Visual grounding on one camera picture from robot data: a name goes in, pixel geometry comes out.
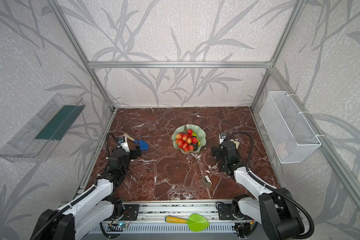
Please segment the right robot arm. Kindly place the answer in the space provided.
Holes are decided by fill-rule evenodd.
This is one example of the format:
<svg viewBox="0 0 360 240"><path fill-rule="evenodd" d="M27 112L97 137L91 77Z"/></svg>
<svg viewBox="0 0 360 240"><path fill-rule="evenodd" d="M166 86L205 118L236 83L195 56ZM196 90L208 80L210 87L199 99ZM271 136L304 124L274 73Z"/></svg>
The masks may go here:
<svg viewBox="0 0 360 240"><path fill-rule="evenodd" d="M243 164L234 142L221 140L211 154L223 172L252 194L236 201L239 214L261 224L270 240L303 240L313 235L315 225L310 214L287 189L267 184L250 170L248 163Z"/></svg>

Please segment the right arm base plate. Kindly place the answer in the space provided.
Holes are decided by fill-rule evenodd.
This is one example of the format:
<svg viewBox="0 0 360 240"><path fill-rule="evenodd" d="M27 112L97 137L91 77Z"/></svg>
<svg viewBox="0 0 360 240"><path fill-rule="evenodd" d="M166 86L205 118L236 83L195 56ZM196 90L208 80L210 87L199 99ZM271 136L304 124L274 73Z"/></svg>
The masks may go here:
<svg viewBox="0 0 360 240"><path fill-rule="evenodd" d="M234 216L232 204L216 202L215 207L217 209L219 220L235 221L238 220Z"/></svg>

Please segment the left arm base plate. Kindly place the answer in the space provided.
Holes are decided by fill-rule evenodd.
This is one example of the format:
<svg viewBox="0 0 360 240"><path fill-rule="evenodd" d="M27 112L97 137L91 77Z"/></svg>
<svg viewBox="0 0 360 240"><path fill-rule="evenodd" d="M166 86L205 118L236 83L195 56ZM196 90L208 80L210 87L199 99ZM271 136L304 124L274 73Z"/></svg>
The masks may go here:
<svg viewBox="0 0 360 240"><path fill-rule="evenodd" d="M117 218L118 221L136 221L139 214L139 204L126 204L123 205L123 212Z"/></svg>

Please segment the red grape bunch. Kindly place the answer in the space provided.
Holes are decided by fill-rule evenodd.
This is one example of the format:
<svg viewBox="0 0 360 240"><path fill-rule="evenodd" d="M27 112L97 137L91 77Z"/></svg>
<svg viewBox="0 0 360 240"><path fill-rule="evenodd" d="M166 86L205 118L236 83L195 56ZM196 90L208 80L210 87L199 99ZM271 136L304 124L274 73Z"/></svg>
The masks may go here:
<svg viewBox="0 0 360 240"><path fill-rule="evenodd" d="M174 136L175 146L177 146L178 149L182 150L184 153L195 152L192 144L197 143L197 140L196 138L193 138L193 133L196 133L193 129L187 129L185 132L176 133Z"/></svg>

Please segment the dark avocado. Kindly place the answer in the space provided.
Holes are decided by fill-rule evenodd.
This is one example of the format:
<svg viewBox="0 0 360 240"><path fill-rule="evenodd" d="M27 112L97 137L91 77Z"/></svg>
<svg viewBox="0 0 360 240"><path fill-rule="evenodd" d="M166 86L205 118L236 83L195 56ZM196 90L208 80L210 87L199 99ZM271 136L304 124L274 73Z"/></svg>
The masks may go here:
<svg viewBox="0 0 360 240"><path fill-rule="evenodd" d="M192 144L192 146L194 147L194 151L198 150L198 147L199 147L198 143L194 143L194 144Z"/></svg>

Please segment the green yellow mango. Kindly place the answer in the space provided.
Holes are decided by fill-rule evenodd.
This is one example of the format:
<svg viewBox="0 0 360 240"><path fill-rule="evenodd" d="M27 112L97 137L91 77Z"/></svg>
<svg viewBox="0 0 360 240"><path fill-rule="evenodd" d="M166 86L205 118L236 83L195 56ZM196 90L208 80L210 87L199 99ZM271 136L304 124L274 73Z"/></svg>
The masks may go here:
<svg viewBox="0 0 360 240"><path fill-rule="evenodd" d="M196 133L193 133L193 138L196 138L197 145L199 146L200 145L200 140L199 140L198 135Z"/></svg>

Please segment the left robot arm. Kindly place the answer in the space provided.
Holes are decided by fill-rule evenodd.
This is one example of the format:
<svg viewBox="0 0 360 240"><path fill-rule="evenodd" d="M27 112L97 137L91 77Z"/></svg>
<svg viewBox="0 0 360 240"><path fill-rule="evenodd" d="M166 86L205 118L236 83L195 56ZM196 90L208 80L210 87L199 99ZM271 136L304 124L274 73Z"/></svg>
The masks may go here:
<svg viewBox="0 0 360 240"><path fill-rule="evenodd" d="M115 149L96 184L57 210L43 212L32 240L80 240L103 220L123 214L122 201L113 193L126 178L131 160L142 155L141 148Z"/></svg>

